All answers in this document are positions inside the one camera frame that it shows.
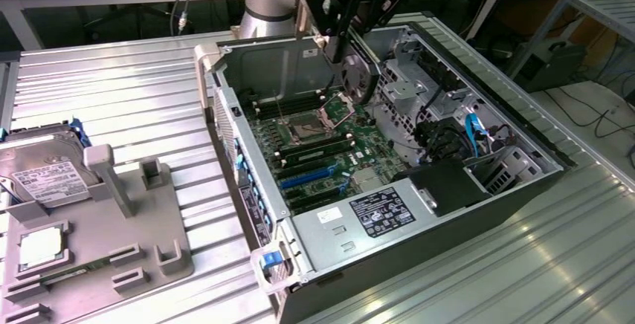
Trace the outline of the black graphics card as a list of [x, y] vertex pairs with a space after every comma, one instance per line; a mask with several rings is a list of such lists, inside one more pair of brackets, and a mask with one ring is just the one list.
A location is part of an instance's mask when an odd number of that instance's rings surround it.
[[[306, 36], [310, 33], [314, 35], [314, 40], [327, 60], [323, 46], [326, 45], [329, 38], [321, 36], [317, 29], [313, 27], [311, 21], [306, 19], [299, 0], [295, 29], [297, 37]], [[379, 61], [363, 40], [367, 33], [359, 33], [357, 31], [355, 16], [347, 33], [350, 42], [343, 53], [343, 59], [341, 62], [330, 62], [327, 60], [335, 77], [343, 82], [346, 93], [358, 104], [369, 103], [379, 78]]]

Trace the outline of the thin metal locking lever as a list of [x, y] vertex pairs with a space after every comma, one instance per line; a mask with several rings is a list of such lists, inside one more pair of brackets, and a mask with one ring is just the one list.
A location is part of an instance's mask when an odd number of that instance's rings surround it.
[[278, 93], [278, 91], [277, 91], [275, 89], [273, 89], [273, 93], [274, 93], [274, 99], [275, 99], [275, 103], [277, 103], [277, 107], [278, 107], [281, 122], [282, 122], [282, 124], [286, 124], [285, 115], [283, 115], [283, 110], [282, 110], [282, 106], [281, 106], [279, 93]]

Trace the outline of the metal socket cover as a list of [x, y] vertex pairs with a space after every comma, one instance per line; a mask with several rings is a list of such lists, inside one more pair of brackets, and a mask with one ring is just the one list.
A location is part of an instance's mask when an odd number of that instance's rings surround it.
[[343, 92], [333, 96], [318, 110], [321, 120], [333, 125], [342, 123], [354, 113], [355, 105]]

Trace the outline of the silver drive cage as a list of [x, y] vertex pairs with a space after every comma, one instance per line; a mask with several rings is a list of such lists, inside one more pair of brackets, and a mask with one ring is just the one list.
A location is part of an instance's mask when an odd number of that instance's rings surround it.
[[438, 88], [417, 62], [386, 61], [374, 94], [377, 107], [371, 114], [384, 135], [394, 142], [394, 150], [410, 163], [416, 163], [425, 152], [414, 137], [417, 124], [440, 119], [437, 106], [428, 105]]

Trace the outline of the CPU socket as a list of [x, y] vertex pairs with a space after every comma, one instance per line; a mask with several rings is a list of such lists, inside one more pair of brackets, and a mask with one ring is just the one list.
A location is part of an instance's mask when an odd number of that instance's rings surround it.
[[321, 119], [315, 114], [291, 117], [286, 123], [286, 128], [293, 142], [297, 143], [326, 133]]

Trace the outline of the green RAM stick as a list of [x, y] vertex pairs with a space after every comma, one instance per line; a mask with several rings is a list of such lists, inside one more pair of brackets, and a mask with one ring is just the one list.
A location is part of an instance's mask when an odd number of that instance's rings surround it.
[[71, 279], [77, 276], [85, 275], [95, 270], [99, 270], [101, 268], [107, 267], [110, 264], [111, 264], [111, 260], [107, 257], [102, 259], [97, 259], [95, 261], [89, 262], [85, 265], [79, 265], [75, 268], [71, 268], [55, 274], [47, 275], [42, 279], [41, 283], [45, 285], [53, 285], [61, 281], [65, 281], [66, 279]]
[[311, 161], [337, 155], [347, 151], [350, 147], [351, 146], [349, 143], [343, 143], [339, 145], [322, 146], [322, 147], [286, 155], [282, 158], [281, 162], [285, 164], [285, 167], [298, 166], [301, 164], [305, 164]]

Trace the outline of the green motherboard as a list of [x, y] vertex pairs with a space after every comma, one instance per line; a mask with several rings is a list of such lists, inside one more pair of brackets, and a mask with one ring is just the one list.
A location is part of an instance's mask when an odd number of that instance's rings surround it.
[[[286, 123], [291, 117], [303, 114], [319, 116], [319, 108], [339, 92], [343, 91], [323, 89], [299, 97], [281, 99]], [[281, 122], [275, 100], [253, 100], [247, 106], [250, 127], [282, 198], [294, 215], [362, 194], [351, 180], [359, 169], [374, 168], [384, 185], [392, 182], [396, 174], [408, 169], [409, 164], [394, 150], [394, 142], [378, 128], [375, 116], [362, 106], [355, 105], [355, 113], [339, 124], [333, 125], [321, 120], [326, 133], [299, 143], [293, 142], [286, 124]], [[350, 149], [327, 158], [290, 167], [285, 167], [281, 162], [286, 155], [343, 143], [350, 144]], [[281, 188], [282, 181], [325, 168], [335, 170], [331, 177], [290, 189]]]

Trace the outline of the metal slat side table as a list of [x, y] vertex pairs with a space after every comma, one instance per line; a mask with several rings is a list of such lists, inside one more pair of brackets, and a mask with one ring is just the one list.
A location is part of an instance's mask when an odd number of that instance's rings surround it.
[[573, 7], [584, 16], [590, 16], [635, 45], [635, 0], [558, 0], [529, 41], [526, 49], [510, 62], [506, 70], [510, 78], [520, 74], [533, 54], [533, 49], [548, 36], [568, 7]]

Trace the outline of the blue expansion slot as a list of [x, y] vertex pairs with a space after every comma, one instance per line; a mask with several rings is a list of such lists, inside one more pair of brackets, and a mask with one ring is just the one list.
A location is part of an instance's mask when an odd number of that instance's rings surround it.
[[321, 169], [319, 171], [311, 172], [306, 175], [298, 176], [297, 178], [282, 181], [281, 188], [290, 189], [319, 179], [329, 178], [333, 176], [334, 172], [335, 170], [333, 168]]

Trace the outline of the silver chipset heat sink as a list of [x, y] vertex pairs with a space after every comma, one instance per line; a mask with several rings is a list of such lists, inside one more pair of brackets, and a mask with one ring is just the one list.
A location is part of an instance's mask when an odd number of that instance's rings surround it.
[[382, 178], [374, 168], [365, 168], [355, 171], [351, 180], [359, 192], [369, 192], [384, 185]]

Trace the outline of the black plastic shroud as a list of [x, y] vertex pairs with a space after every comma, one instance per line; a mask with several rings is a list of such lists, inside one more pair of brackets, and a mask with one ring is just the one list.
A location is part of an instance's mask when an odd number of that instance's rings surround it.
[[392, 181], [405, 178], [413, 182], [417, 190], [424, 189], [433, 197], [437, 204], [433, 212], [438, 216], [445, 216], [493, 197], [478, 185], [464, 162], [454, 158], [442, 159], [401, 171]]

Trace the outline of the silver disk bay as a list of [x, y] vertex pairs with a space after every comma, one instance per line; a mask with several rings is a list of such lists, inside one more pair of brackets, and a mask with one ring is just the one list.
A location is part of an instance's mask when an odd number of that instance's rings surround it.
[[465, 165], [482, 188], [498, 195], [516, 187], [564, 171], [564, 167], [540, 152], [525, 151], [520, 146], [505, 146], [497, 152], [465, 161]]

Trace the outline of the grey power supply unit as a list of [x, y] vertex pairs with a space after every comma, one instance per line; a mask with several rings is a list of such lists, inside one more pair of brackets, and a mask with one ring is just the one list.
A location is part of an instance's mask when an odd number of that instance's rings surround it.
[[323, 275], [440, 224], [437, 202], [402, 179], [293, 218], [313, 270]]

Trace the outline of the hard disk with blue carrier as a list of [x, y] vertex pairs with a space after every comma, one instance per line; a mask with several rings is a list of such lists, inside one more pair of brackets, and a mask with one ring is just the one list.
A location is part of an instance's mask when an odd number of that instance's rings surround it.
[[99, 176], [83, 164], [91, 141], [78, 118], [46, 126], [0, 128], [0, 187], [19, 202], [58, 207], [89, 195]]

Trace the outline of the grey parts rack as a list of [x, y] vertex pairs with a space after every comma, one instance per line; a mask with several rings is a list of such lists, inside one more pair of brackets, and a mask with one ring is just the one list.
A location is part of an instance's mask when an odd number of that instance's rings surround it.
[[[101, 179], [86, 197], [54, 208], [38, 201], [9, 206], [0, 324], [69, 324], [193, 274], [169, 166], [150, 158], [119, 173], [106, 144], [85, 149], [83, 164]], [[22, 237], [50, 227], [63, 231], [63, 252], [41, 265], [21, 265]], [[107, 267], [41, 283], [47, 275], [105, 257]]]

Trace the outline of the silver CPU chip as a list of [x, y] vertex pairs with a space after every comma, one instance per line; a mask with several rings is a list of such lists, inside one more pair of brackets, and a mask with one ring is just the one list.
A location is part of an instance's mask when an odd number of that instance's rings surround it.
[[41, 265], [57, 258], [63, 252], [63, 231], [59, 227], [50, 227], [22, 237], [19, 259], [21, 265]]

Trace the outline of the grey case corner bracket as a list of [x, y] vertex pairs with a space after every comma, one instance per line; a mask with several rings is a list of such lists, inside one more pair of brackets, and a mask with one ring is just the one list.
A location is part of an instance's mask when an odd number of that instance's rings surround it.
[[282, 292], [286, 288], [289, 288], [290, 286], [293, 286], [298, 282], [301, 282], [299, 272], [295, 272], [294, 270], [291, 271], [291, 273], [287, 275], [286, 278], [279, 279], [275, 282], [271, 282], [266, 278], [266, 273], [265, 273], [266, 270], [262, 269], [259, 260], [261, 260], [261, 257], [265, 253], [275, 251], [275, 250], [281, 251], [281, 253], [285, 257], [285, 261], [293, 259], [293, 255], [289, 251], [290, 250], [289, 244], [282, 240], [273, 240], [266, 246], [253, 250], [253, 252], [250, 254], [250, 264], [251, 264], [253, 269], [254, 269], [255, 279], [258, 281], [259, 288], [269, 295], [273, 295], [278, 292]]
[[225, 56], [230, 54], [231, 51], [230, 48], [219, 47], [215, 42], [195, 46], [194, 61], [197, 67], [197, 83], [199, 101], [203, 110], [210, 106], [206, 75], [215, 74], [227, 67]]

